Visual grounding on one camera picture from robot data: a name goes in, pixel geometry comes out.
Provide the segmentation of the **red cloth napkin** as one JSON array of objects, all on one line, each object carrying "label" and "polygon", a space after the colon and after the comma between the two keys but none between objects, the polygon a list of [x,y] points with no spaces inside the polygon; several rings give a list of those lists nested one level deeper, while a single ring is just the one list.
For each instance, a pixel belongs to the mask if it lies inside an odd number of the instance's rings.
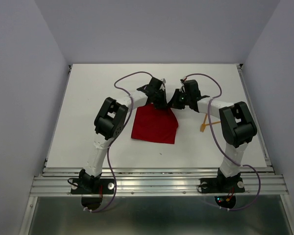
[{"label": "red cloth napkin", "polygon": [[156,109],[153,104],[137,108],[131,138],[163,144],[175,144],[178,121],[170,108]]}]

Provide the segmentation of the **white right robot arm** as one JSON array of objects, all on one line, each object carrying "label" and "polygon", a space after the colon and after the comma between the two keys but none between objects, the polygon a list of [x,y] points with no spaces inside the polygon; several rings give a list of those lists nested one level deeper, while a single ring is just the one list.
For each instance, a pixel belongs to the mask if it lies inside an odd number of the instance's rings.
[{"label": "white right robot arm", "polygon": [[169,106],[182,110],[188,106],[197,113],[205,113],[208,121],[211,116],[218,118],[222,136],[226,142],[225,150],[221,149],[213,128],[211,133],[218,149],[223,154],[219,167],[221,176],[216,178],[216,187],[227,191],[233,186],[232,177],[240,173],[241,162],[248,144],[257,135],[257,127],[245,102],[228,103],[218,101],[208,95],[202,95],[195,80],[181,80],[181,88],[174,91]]}]

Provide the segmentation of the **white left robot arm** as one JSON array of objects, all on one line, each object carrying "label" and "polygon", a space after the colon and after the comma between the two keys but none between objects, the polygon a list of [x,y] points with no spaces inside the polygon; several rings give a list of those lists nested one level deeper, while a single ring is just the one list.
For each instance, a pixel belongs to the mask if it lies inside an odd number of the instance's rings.
[{"label": "white left robot arm", "polygon": [[132,112],[149,103],[160,109],[167,106],[165,79],[152,77],[148,84],[133,92],[118,86],[118,82],[120,80],[114,83],[114,87],[125,92],[126,96],[104,100],[94,120],[95,137],[90,157],[79,173],[79,179],[83,180],[82,187],[89,193],[98,190],[104,159],[112,143],[127,125]]}]

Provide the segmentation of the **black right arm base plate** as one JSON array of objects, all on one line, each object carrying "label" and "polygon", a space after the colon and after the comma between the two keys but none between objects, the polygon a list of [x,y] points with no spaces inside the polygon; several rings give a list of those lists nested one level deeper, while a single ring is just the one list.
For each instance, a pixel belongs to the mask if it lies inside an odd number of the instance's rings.
[{"label": "black right arm base plate", "polygon": [[203,194],[244,193],[245,188],[242,178],[201,178],[197,190]]}]

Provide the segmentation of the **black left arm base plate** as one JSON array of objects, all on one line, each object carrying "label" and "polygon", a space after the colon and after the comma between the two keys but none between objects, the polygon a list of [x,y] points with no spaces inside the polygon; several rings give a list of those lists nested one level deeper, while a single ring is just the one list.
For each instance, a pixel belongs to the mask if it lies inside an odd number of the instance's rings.
[{"label": "black left arm base plate", "polygon": [[112,195],[115,191],[115,181],[113,179],[100,179],[92,186],[87,186],[83,184],[78,178],[69,178],[68,183],[71,186],[71,194],[73,195]]}]

